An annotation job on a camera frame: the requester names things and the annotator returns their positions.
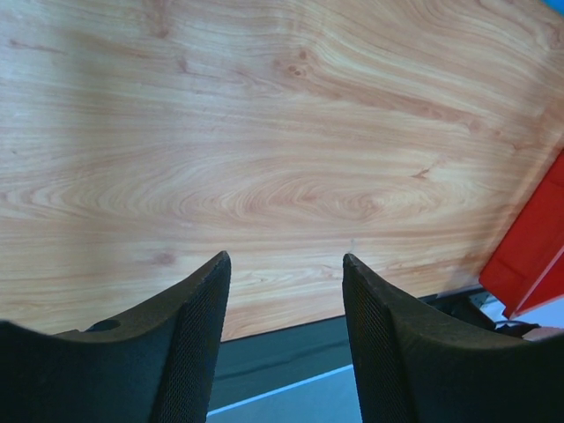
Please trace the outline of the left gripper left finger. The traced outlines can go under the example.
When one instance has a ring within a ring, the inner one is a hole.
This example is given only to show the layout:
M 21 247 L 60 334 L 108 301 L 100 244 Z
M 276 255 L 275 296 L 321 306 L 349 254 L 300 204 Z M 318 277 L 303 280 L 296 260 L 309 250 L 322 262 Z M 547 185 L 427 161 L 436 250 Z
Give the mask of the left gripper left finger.
M 230 278 L 220 252 L 84 331 L 47 335 L 2 321 L 2 421 L 205 421 Z

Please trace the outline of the blue t-shirt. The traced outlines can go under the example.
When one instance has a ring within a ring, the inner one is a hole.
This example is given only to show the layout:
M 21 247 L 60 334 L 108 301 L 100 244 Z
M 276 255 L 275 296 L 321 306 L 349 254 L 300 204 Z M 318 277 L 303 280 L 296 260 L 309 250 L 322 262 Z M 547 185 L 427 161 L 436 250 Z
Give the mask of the blue t-shirt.
M 545 3 L 558 10 L 564 7 L 564 0 L 545 0 Z

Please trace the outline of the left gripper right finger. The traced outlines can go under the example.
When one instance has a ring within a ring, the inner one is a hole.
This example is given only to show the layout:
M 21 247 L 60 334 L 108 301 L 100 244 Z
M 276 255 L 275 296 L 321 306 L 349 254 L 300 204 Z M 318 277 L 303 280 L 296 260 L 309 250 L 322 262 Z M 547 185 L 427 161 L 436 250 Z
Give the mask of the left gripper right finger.
M 352 254 L 343 300 L 365 422 L 561 422 L 563 336 L 524 340 L 465 323 Z

